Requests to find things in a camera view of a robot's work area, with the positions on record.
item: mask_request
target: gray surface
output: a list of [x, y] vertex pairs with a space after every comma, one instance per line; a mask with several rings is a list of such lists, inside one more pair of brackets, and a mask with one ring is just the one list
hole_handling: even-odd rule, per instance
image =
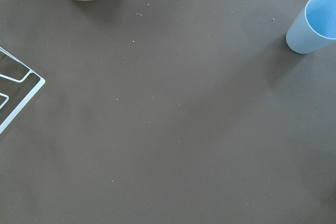
[[0, 0], [47, 81], [0, 138], [0, 223], [335, 223], [336, 47], [285, 43], [306, 1]]

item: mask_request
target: light blue tumbler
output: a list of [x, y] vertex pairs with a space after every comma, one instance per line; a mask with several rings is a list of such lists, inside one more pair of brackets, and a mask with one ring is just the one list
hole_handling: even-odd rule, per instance
[[336, 41], [336, 0], [309, 0], [288, 29], [286, 41], [299, 54]]

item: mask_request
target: blue cup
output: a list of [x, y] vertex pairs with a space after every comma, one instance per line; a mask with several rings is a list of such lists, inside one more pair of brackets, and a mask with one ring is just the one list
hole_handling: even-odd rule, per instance
[[309, 0], [288, 29], [286, 41], [299, 54], [336, 41], [336, 0]]

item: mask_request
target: tabletop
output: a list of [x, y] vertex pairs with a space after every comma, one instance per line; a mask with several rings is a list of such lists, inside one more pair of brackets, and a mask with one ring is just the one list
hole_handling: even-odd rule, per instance
[[0, 223], [336, 223], [335, 45], [308, 0], [0, 0], [45, 85], [0, 136]]

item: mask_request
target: cup rim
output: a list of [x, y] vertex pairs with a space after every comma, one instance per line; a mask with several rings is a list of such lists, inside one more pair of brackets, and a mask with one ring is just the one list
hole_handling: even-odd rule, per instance
[[304, 11], [305, 11], [305, 19], [306, 19], [306, 22], [307, 22], [308, 26], [309, 26], [309, 27], [311, 28], [311, 30], [312, 30], [314, 33], [316, 33], [318, 36], [321, 36], [322, 38], [329, 39], [329, 40], [336, 40], [336, 37], [335, 37], [335, 38], [329, 38], [329, 37], [326, 37], [326, 36], [324, 36], [324, 35], [318, 33], [317, 31], [315, 31], [315, 29], [311, 27], [311, 25], [310, 25], [310, 23], [308, 22], [308, 19], [307, 19], [307, 7], [308, 7], [308, 5], [310, 4], [311, 1], [312, 1], [312, 0], [309, 0], [309, 1], [306, 3], [306, 6], [304, 7]]

